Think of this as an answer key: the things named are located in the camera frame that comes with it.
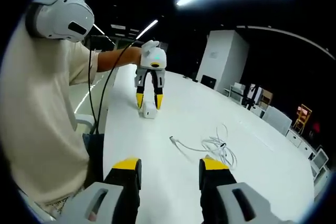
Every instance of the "wooden chair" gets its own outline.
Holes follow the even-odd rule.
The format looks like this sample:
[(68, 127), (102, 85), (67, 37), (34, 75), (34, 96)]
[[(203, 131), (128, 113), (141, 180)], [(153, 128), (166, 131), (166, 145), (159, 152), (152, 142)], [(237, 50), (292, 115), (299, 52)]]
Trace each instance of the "wooden chair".
[(305, 129), (305, 125), (309, 120), (312, 110), (309, 109), (304, 104), (301, 104), (301, 107), (299, 108), (301, 109), (298, 109), (297, 111), (298, 118), (295, 121), (293, 129), (297, 131), (299, 134), (302, 134), (303, 130)]

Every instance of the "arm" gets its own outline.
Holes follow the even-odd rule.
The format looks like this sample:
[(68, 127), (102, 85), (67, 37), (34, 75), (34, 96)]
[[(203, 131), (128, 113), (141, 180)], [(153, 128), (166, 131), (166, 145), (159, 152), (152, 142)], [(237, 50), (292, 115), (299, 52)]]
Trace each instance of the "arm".
[[(106, 51), (98, 54), (98, 70), (97, 72), (104, 72), (111, 70), (116, 64), (120, 54), (124, 49)], [(119, 59), (116, 67), (121, 67), (127, 64), (140, 64), (141, 59), (141, 48), (139, 47), (130, 47), (122, 54)]]

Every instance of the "table surface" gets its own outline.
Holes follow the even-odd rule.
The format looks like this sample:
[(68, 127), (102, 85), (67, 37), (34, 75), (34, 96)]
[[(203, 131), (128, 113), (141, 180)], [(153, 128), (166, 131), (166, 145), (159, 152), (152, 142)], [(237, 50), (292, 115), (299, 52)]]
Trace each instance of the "table surface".
[[(222, 94), (182, 75), (166, 72), (164, 98), (156, 118), (139, 115), (134, 87), (136, 66), (119, 68), (108, 96), (104, 175), (118, 161), (142, 159), (141, 204), (137, 223), (202, 223), (198, 163), (206, 153), (181, 153), (170, 141), (202, 149), (201, 140), (220, 137), (238, 159), (232, 174), (269, 200), (282, 220), (299, 221), (313, 204), (309, 161), (277, 130)], [(146, 101), (154, 101), (150, 75)]]

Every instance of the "robotic hand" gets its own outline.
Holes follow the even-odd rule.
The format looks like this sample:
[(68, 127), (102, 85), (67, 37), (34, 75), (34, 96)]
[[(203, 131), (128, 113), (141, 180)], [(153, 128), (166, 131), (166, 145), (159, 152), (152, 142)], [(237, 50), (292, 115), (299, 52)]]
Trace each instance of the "robotic hand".
[(147, 73), (152, 75), (155, 105), (159, 110), (163, 99), (164, 73), (167, 66), (167, 56), (164, 50), (158, 48), (160, 42), (148, 41), (141, 47), (141, 61), (136, 70), (135, 87), (138, 108), (142, 107), (143, 92)]

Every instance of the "small white box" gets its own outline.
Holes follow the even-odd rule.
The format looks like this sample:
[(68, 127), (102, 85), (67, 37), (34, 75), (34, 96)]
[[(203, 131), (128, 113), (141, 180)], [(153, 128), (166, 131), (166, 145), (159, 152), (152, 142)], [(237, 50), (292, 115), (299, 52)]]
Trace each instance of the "small white box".
[(154, 119), (157, 114), (157, 108), (153, 102), (144, 102), (143, 116), (148, 119)]

